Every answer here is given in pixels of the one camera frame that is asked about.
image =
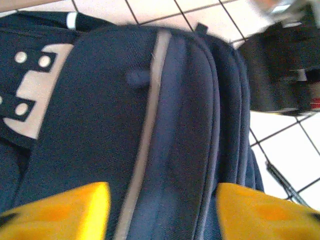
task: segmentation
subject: navy fabric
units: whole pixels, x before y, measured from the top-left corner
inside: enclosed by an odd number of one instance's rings
[[[12,208],[16,191],[27,165],[29,151],[7,141],[0,144],[0,213]]]
[[[68,12],[46,12],[46,11],[19,11],[15,14],[8,15],[0,18],[0,25],[4,27],[17,26],[23,27],[50,27],[51,29],[67,29],[67,15]],[[77,31],[89,32],[93,29],[100,28],[102,26],[112,26],[113,23],[87,16],[82,13],[77,13],[75,19],[75,27]]]
[[[159,28],[110,26],[89,32],[99,26],[89,19],[82,25],[89,33],[82,34],[66,29],[65,17],[30,12],[13,15],[10,24],[0,19],[6,28],[0,33],[3,43],[16,42],[5,45],[4,56],[14,56],[17,46],[41,50],[74,44],[31,156],[0,141],[0,167],[10,176],[0,179],[0,211],[108,182],[112,202],[105,238],[110,240],[136,161]],[[18,25],[22,18],[24,29]],[[218,183],[263,191],[249,147],[246,67],[220,39],[169,30],[157,117],[128,240],[220,240]],[[16,69],[12,58],[0,67],[0,91],[15,94],[25,70]]]

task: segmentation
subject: metal grommet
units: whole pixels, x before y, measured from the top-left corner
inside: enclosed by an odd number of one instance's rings
[[[16,106],[14,112],[18,116],[22,116],[26,114],[27,111],[28,111],[28,105],[26,103],[20,103],[18,106]]]
[[[49,56],[42,56],[39,58],[39,66],[42,67],[42,68],[46,68],[50,65],[51,63],[51,58]]]
[[[27,61],[28,55],[24,51],[19,51],[14,56],[14,60],[18,64],[23,64],[25,61]]]

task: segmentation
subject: grout line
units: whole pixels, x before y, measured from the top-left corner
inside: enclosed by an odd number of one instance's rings
[[[140,23],[140,25],[153,23],[153,22],[156,22],[156,21],[159,21],[159,20],[163,20],[163,19],[169,19],[169,18],[176,17],[176,16],[179,16],[179,15],[181,15],[180,12],[179,13],[175,13],[175,14],[171,14],[171,15],[168,15],[168,16],[158,17],[158,18],[155,18],[155,19],[152,19],[152,20],[144,21],[144,22]]]
[[[72,4],[73,4],[73,6],[74,6],[75,11],[76,11],[77,13],[79,13],[79,10],[78,10],[78,7],[77,7],[77,5],[76,5],[75,0],[71,0],[71,1],[72,1]]]
[[[231,17],[230,13],[228,12],[228,10],[226,9],[226,7],[224,6],[224,4],[222,3],[221,0],[219,0],[219,3],[221,4],[221,6],[223,7],[224,11],[226,12],[226,14],[228,14],[229,18],[231,19],[231,21],[233,22],[234,26],[236,27],[236,29],[238,30],[238,32],[241,34],[241,37],[243,38],[244,41],[246,41],[245,36],[243,35],[243,33],[240,31],[240,28],[238,27],[238,25],[236,24],[236,22],[234,21],[234,19]]]
[[[131,8],[131,6],[130,6],[130,4],[129,4],[128,0],[125,0],[125,2],[126,2],[126,5],[127,5],[127,6],[128,6],[128,8],[129,8],[129,10],[130,10],[130,12],[131,12],[131,14],[132,14],[133,18],[134,18],[134,20],[135,20],[136,24],[139,24],[138,19],[136,18],[136,15],[134,14],[134,11],[132,10],[132,8]]]
[[[253,137],[255,138],[255,140],[257,140],[257,137],[256,137],[256,135],[254,134],[254,132],[252,131],[251,127],[250,127],[250,132],[252,133],[252,135],[253,135]],[[260,142],[257,142],[257,144],[258,144],[259,148],[261,149],[263,155],[265,156],[265,159],[266,159],[268,162],[270,162],[267,154],[265,153],[265,150],[264,150],[264,149],[262,148],[262,146],[260,145]]]
[[[299,194],[299,193],[303,192],[304,190],[306,190],[307,188],[311,187],[312,185],[316,184],[319,181],[320,181],[320,177],[318,179],[314,180],[313,182],[309,183],[307,186],[304,186],[303,188],[301,188],[299,191],[297,191],[297,193]],[[285,200],[289,200],[292,197],[293,196],[290,195]]]
[[[241,38],[241,39],[234,40],[234,41],[232,41],[232,42],[230,42],[230,43],[231,43],[231,44],[235,44],[235,43],[238,43],[238,42],[241,42],[241,41],[246,41],[246,40],[248,40],[247,37],[245,38],[245,40],[244,40],[243,38]]]
[[[257,144],[259,144],[259,143],[261,143],[261,142],[263,142],[263,141],[265,141],[265,140],[268,140],[269,138],[274,137],[275,135],[277,135],[277,134],[279,134],[279,133],[282,133],[283,131],[285,131],[285,130],[287,130],[287,129],[289,129],[289,128],[291,128],[291,127],[293,127],[293,126],[295,126],[295,125],[297,125],[297,124],[299,124],[299,123],[301,123],[301,122],[303,122],[304,120],[307,120],[307,119],[311,118],[312,116],[314,116],[314,115],[310,115],[310,116],[305,117],[305,118],[302,119],[302,120],[298,120],[297,122],[292,123],[291,125],[283,128],[283,129],[281,129],[281,130],[279,130],[279,131],[276,131],[275,133],[273,133],[273,134],[271,134],[271,135],[269,135],[269,136],[261,139],[260,141],[258,141],[258,140],[256,139],[257,142],[255,142],[254,144],[252,144],[251,147],[253,147],[253,146],[255,146],[255,145],[257,145]]]
[[[191,31],[193,32],[194,30],[193,30],[192,26],[190,25],[188,19],[186,18],[186,15],[185,15],[184,12],[182,11],[181,7],[180,7],[179,4],[177,3],[177,0],[173,0],[173,1],[175,2],[176,6],[178,7],[180,13],[182,14],[182,16],[183,16],[184,20],[186,21],[186,23],[188,24],[189,28],[190,28]]]
[[[254,132],[252,131],[251,127],[250,127],[250,132],[251,132],[251,134],[253,135],[254,139],[257,141],[257,137],[256,137],[256,135],[254,134]],[[265,150],[262,148],[260,142],[258,142],[257,144],[258,144],[260,150],[262,151],[262,153],[263,153],[266,161],[267,161],[268,163],[271,163],[270,160],[269,160],[269,158],[268,158],[268,156],[267,156],[267,154],[265,153]],[[280,183],[278,183],[278,184],[279,184],[280,187],[282,187],[282,188],[284,189],[284,191],[285,191],[285,193],[286,193],[286,195],[288,196],[288,199],[289,199],[289,198],[290,198],[290,195],[288,194],[286,188],[283,187],[283,186],[281,186]]]
[[[279,133],[282,133],[283,131],[285,131],[285,130],[287,130],[287,129],[289,129],[289,128],[297,125],[297,124],[298,124],[298,122],[292,123],[291,125],[283,128],[283,129],[281,129],[281,130],[279,130],[279,131],[276,131],[275,133],[273,133],[273,134],[271,134],[271,135],[269,135],[269,136],[266,136],[265,138],[261,139],[260,141],[257,140],[256,143],[252,144],[252,147],[255,146],[255,145],[257,145],[257,144],[260,144],[260,143],[264,142],[265,140],[268,140],[268,139],[274,137],[275,135],[277,135],[277,134],[279,134]]]
[[[232,3],[232,2],[235,2],[235,1],[239,1],[239,0],[227,0],[227,1],[225,1],[225,3]],[[216,6],[219,6],[219,5],[220,5],[220,3],[214,3],[214,4],[210,4],[210,5],[206,5],[206,6],[193,8],[193,9],[184,11],[183,13],[184,14],[189,14],[189,13],[193,13],[193,12],[196,12],[196,11],[199,11],[199,10],[204,10],[204,9],[209,9],[209,8],[212,8],[212,7],[216,7]],[[170,14],[170,15],[167,15],[167,16],[154,18],[154,19],[151,19],[151,20],[148,20],[148,21],[144,21],[144,22],[140,23],[140,25],[149,24],[149,23],[152,23],[152,22],[155,22],[155,21],[159,21],[159,20],[169,19],[169,18],[176,17],[176,16],[179,16],[179,15],[182,15],[181,12]]]
[[[311,142],[312,146],[314,147],[314,149],[316,150],[316,152],[318,153],[318,155],[320,156],[320,152],[318,150],[318,148],[316,147],[315,143],[311,140],[309,134],[307,133],[307,131],[305,130],[305,128],[302,126],[301,122],[298,122],[300,127],[302,128],[303,132],[305,133],[306,137],[309,139],[309,141]]]

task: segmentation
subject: navy backpack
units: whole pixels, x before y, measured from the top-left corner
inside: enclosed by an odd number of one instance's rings
[[[239,53],[80,13],[0,18],[0,212],[108,182],[107,240],[218,240],[218,183],[263,191]]]

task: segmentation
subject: yellow object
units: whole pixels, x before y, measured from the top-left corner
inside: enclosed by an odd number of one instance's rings
[[[103,240],[110,206],[106,182],[78,187],[4,212],[0,240]]]
[[[224,240],[320,240],[320,212],[240,185],[218,186],[217,211]]]

